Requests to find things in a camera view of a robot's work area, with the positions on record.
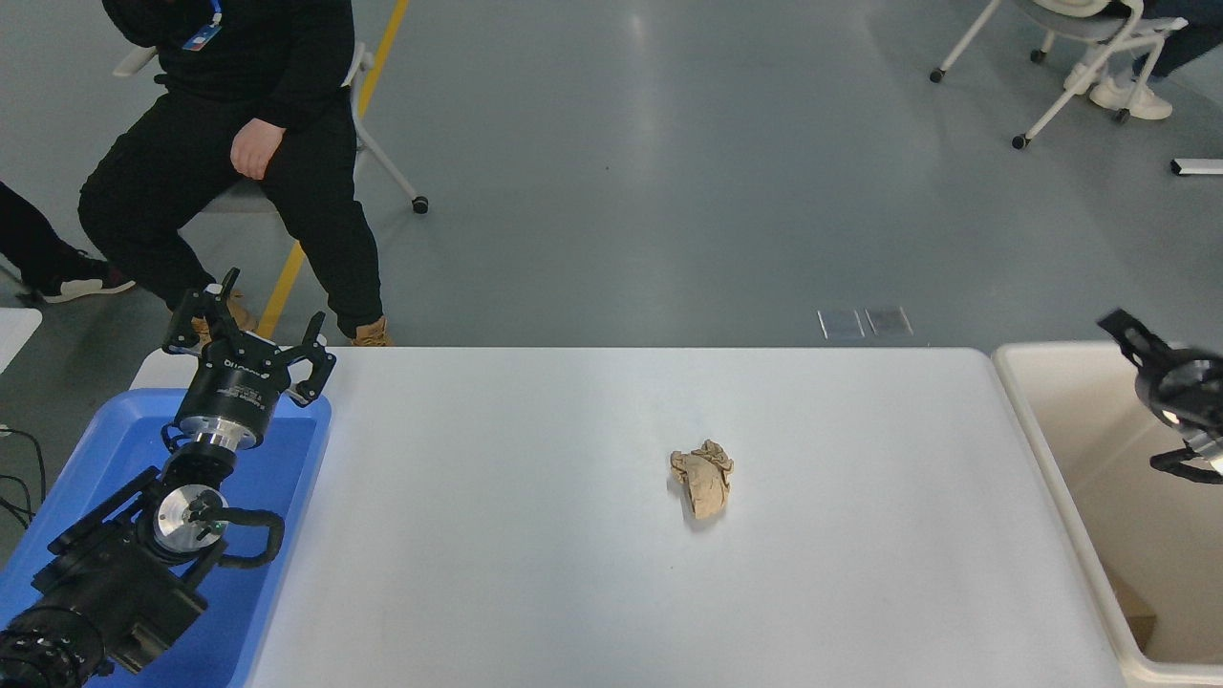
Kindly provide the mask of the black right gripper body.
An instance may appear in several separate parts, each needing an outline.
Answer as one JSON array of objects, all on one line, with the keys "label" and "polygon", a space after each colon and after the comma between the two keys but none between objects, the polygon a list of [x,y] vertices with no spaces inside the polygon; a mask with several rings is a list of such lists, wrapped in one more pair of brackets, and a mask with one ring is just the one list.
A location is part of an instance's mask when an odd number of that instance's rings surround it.
[{"label": "black right gripper body", "polygon": [[1148,356],[1137,371],[1137,396],[1158,417],[1181,425],[1219,428],[1222,358],[1206,349]]}]

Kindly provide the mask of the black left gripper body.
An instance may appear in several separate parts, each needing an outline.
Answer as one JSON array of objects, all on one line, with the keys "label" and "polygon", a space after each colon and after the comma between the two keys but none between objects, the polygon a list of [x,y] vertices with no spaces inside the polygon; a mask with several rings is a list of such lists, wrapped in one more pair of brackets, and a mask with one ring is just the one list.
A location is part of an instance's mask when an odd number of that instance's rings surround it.
[{"label": "black left gripper body", "polygon": [[249,434],[264,434],[281,393],[287,369],[256,370],[231,358],[202,358],[179,409],[179,428],[198,433],[205,419],[226,419]]}]

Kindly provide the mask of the person's left hand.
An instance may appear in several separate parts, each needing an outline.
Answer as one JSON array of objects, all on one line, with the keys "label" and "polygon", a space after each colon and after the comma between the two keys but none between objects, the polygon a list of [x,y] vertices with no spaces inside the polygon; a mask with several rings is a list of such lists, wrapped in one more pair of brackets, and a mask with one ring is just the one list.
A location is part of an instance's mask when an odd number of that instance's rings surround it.
[{"label": "person's left hand", "polygon": [[284,127],[262,119],[252,119],[246,122],[235,134],[230,153],[227,153],[236,174],[253,182],[260,182],[262,178],[265,178],[272,156],[275,156],[281,145],[285,132],[287,130]]}]

